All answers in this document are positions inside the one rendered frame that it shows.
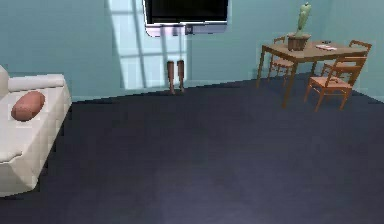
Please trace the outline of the brown wooden chair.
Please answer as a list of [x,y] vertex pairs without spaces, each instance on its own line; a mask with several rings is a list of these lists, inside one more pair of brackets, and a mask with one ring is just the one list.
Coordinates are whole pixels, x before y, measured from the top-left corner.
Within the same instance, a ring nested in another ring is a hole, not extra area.
[[317,112],[326,97],[341,96],[339,109],[343,110],[366,60],[366,56],[342,57],[336,59],[332,65],[325,64],[320,76],[309,78],[304,101],[307,101],[311,90],[317,92],[319,94],[315,106]]
[[281,70],[284,70],[283,85],[286,85],[288,75],[292,70],[294,63],[278,56],[272,55],[270,57],[269,70],[267,75],[267,81],[270,81],[270,76],[273,71],[276,72],[276,77],[279,76]]
[[342,60],[336,59],[333,63],[325,63],[322,74],[328,73],[339,78],[342,78],[343,74],[349,74],[350,77],[356,78],[364,67],[372,45],[359,40],[351,40],[349,47],[362,48],[365,50],[365,53],[363,56],[350,56],[345,57]]

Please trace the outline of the black television set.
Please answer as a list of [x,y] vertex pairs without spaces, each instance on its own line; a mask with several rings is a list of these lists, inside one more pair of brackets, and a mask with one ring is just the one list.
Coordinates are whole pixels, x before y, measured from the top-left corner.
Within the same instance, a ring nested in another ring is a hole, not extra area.
[[223,33],[229,0],[143,0],[150,37]]

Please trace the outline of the brown wooden table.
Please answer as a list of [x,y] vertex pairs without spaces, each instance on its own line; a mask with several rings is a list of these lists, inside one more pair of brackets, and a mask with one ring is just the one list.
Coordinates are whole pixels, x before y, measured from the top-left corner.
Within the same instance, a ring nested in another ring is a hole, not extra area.
[[286,59],[293,63],[291,75],[289,76],[288,84],[285,88],[282,107],[286,108],[289,101],[292,86],[294,84],[297,67],[300,63],[312,62],[312,69],[316,68],[319,61],[339,59],[343,57],[360,57],[366,54],[366,50],[357,47],[348,47],[342,44],[331,43],[332,47],[335,47],[333,51],[321,50],[317,48],[320,41],[308,42],[303,51],[289,51],[286,44],[268,44],[263,45],[260,50],[260,58],[257,70],[256,87],[259,87],[261,81],[261,74],[264,65],[264,58],[266,53],[278,56],[282,59]]

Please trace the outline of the green cactus in brown pot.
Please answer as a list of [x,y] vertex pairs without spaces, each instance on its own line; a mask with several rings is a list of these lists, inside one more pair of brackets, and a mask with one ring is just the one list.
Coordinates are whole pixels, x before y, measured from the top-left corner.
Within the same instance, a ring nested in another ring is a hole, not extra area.
[[297,23],[297,30],[295,33],[287,35],[288,38],[288,50],[289,51],[303,51],[306,42],[311,37],[310,34],[304,32],[304,27],[307,23],[312,6],[309,2],[300,6],[299,18]]

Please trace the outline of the white sofa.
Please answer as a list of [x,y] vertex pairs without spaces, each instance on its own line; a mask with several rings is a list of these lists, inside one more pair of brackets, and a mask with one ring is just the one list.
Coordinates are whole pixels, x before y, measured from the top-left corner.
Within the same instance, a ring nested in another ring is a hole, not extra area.
[[[14,119],[12,108],[31,91],[45,97],[41,110],[29,121]],[[0,66],[0,197],[35,188],[71,104],[63,75],[11,78]]]

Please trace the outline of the red-brown oval cushion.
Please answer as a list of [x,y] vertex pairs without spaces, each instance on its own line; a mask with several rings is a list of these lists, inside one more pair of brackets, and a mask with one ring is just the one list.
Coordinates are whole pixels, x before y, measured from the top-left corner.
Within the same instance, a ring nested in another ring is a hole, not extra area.
[[15,103],[11,116],[20,122],[29,121],[41,111],[44,104],[45,96],[41,92],[28,92]]

